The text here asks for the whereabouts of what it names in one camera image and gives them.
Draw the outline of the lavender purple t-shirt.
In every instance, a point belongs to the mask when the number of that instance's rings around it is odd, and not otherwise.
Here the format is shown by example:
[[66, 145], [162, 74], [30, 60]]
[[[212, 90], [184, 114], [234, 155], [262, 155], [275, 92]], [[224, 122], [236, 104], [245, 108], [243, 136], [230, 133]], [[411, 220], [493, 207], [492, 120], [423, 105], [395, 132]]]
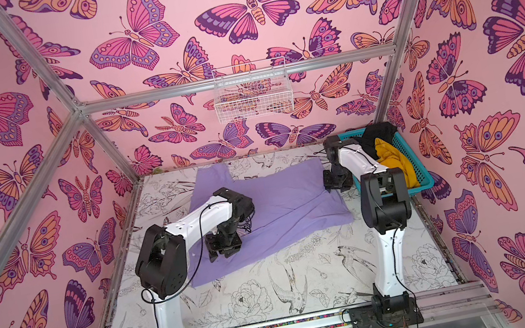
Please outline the lavender purple t-shirt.
[[223, 163], [198, 170], [191, 210], [201, 206], [216, 190], [228, 188], [251, 198], [255, 215], [252, 231], [242, 238], [241, 250], [230, 258], [211, 261], [205, 251], [202, 262], [198, 262], [201, 245], [193, 246], [190, 257], [195, 261], [189, 271], [196, 277], [192, 287], [237, 272], [314, 232], [353, 222], [354, 217], [340, 193], [325, 189], [323, 171], [324, 166], [317, 158], [250, 180], [234, 180], [229, 166]]

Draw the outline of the teal plastic laundry basket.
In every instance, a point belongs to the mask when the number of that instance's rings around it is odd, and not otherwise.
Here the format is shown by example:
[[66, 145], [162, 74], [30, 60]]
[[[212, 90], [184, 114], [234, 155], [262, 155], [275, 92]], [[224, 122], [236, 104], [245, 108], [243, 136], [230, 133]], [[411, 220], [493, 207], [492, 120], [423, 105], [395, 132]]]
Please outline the teal plastic laundry basket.
[[[339, 134], [338, 137], [341, 140], [347, 140], [352, 139], [353, 137], [361, 137], [363, 136], [365, 131], [365, 128], [347, 131], [345, 133]], [[406, 143], [406, 140], [404, 140], [403, 136], [400, 134], [399, 130], [396, 131], [394, 134], [393, 140], [391, 141], [392, 145], [398, 149], [399, 152], [403, 153], [407, 157], [407, 159], [411, 162], [415, 175], [417, 175], [419, 186], [415, 188], [410, 188], [408, 190], [408, 194], [410, 196], [420, 194], [420, 192], [425, 191], [427, 189], [433, 188], [434, 186], [434, 179], [433, 176], [430, 174], [430, 172], [424, 167], [421, 160], [417, 157], [417, 155], [414, 153], [412, 148]], [[355, 187], [359, 193], [361, 190], [360, 182], [356, 177], [354, 177]]]

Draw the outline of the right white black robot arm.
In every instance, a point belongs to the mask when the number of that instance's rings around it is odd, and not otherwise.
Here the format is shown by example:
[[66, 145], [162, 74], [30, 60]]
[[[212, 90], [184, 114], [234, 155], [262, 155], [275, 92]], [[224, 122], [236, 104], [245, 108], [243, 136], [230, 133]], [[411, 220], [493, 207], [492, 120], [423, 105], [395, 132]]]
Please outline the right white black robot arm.
[[389, 168], [367, 153], [354, 138], [329, 136], [323, 141], [331, 167], [324, 172], [327, 190], [360, 186], [360, 212], [377, 240], [378, 262], [373, 284], [373, 309], [379, 316], [409, 306], [411, 291], [403, 280], [402, 246], [412, 217], [406, 179], [400, 168]]

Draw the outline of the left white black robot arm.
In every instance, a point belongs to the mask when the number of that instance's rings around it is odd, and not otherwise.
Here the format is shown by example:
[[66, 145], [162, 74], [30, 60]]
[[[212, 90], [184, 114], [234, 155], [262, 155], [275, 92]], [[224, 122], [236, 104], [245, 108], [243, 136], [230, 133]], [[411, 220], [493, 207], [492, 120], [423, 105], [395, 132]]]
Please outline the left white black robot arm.
[[250, 233], [254, 215], [250, 197], [221, 188], [181, 220], [147, 228], [135, 273], [142, 301], [153, 307], [156, 328], [185, 328], [180, 297], [204, 257], [214, 262], [238, 254], [241, 236]]

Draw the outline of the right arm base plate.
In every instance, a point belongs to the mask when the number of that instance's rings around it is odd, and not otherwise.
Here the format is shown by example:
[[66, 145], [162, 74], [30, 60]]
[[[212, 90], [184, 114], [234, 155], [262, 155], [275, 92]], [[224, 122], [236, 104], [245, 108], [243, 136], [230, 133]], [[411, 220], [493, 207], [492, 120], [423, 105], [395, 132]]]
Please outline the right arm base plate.
[[367, 305], [347, 310], [352, 328], [403, 328], [425, 322], [414, 297], [393, 297], [381, 305]]

